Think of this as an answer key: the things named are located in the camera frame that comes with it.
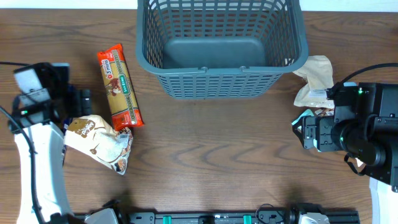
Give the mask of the Kleenex tissue multipack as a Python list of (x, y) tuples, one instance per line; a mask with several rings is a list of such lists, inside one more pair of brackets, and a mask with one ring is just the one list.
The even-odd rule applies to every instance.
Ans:
[[(74, 102), (75, 102), (75, 93), (76, 93), (76, 88), (69, 84), (68, 85), (68, 90), (67, 90), (67, 105), (71, 106)], [(68, 126), (70, 125), (70, 123), (72, 122), (72, 118), (67, 117), (64, 121), (63, 121), (63, 129), (62, 132), (63, 134), (66, 134), (66, 130), (68, 129)], [(67, 145), (63, 145), (63, 149), (62, 149), (62, 164), (64, 164), (65, 162), (65, 156), (67, 153)]]

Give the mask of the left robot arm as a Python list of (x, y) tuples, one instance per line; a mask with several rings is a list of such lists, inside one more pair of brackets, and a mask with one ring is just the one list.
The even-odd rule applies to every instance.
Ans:
[(69, 83), (67, 63), (41, 62), (14, 70), (20, 93), (6, 114), (21, 163), (18, 223), (82, 223), (67, 198), (65, 123), (91, 113), (89, 90)]

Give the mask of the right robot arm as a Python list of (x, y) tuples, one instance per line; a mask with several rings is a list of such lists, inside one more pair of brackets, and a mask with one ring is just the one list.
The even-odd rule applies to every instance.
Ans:
[(344, 162), (369, 177), (373, 223), (397, 223), (397, 85), (335, 85), (326, 96), (332, 116), (307, 110), (292, 131), (303, 148), (345, 152)]

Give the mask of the orange spaghetti packet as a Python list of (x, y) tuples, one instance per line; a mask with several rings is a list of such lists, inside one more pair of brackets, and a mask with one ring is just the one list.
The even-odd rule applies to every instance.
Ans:
[(97, 53), (115, 130), (143, 126), (121, 44)]

